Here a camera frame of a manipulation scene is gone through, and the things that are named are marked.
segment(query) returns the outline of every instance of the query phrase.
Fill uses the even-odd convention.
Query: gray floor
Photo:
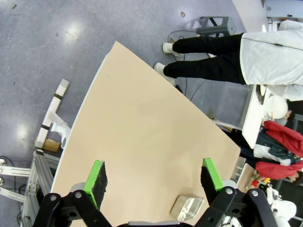
[[[243,24],[231,0],[0,0],[0,155],[29,167],[39,126],[62,78],[70,87],[58,113],[72,125],[100,63],[117,40],[150,66],[169,63],[161,44],[170,32],[190,29],[199,16],[231,16]],[[177,33],[173,39],[182,35]],[[187,60],[205,58],[186,56]],[[178,79],[185,90],[185,80]],[[202,79],[189,79],[191,97]],[[193,102],[220,120],[237,122],[245,87],[207,81]],[[5,177],[6,187],[13,179]],[[17,185],[26,179],[17,178]],[[17,203],[0,197],[0,225],[17,226]]]

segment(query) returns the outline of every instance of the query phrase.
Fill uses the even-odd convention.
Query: black pants
[[[240,67],[242,35],[180,39],[173,45],[173,51],[177,53],[211,53],[217,57],[200,61],[177,61],[168,64],[164,68],[164,74],[172,78],[203,78],[245,84]]]

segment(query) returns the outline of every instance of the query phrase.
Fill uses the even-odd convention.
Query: black tape
[[[60,100],[62,100],[62,98],[63,98],[62,96],[60,96],[60,95],[58,95],[58,94],[56,94],[56,93],[54,94],[54,97],[56,97],[56,98],[58,98],[58,99],[60,99]]]
[[[49,129],[50,129],[50,127],[48,127],[48,126],[46,126],[46,125],[44,125],[44,124],[41,124],[41,128],[46,129],[46,130],[49,130]]]

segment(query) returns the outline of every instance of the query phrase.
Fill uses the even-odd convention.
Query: white jacket
[[[264,84],[290,101],[303,100],[303,24],[283,21],[279,31],[245,33],[240,64],[246,84]]]

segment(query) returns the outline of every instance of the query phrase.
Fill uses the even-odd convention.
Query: table
[[[239,126],[224,123],[218,120],[213,120],[213,122],[218,125],[241,130],[243,137],[252,149],[255,147],[265,112],[264,106],[259,102],[259,99],[257,97],[256,88],[257,85],[250,85],[249,87],[249,93],[242,111],[243,114]],[[267,89],[265,93],[264,103],[269,97],[270,91]]]
[[[105,160],[101,211],[117,226],[172,220],[178,195],[205,197],[205,157],[213,158],[221,178],[231,177],[239,147],[186,97],[117,42],[102,64],[73,124],[52,192],[65,196],[86,181],[96,159]],[[207,207],[205,201],[188,223]]]

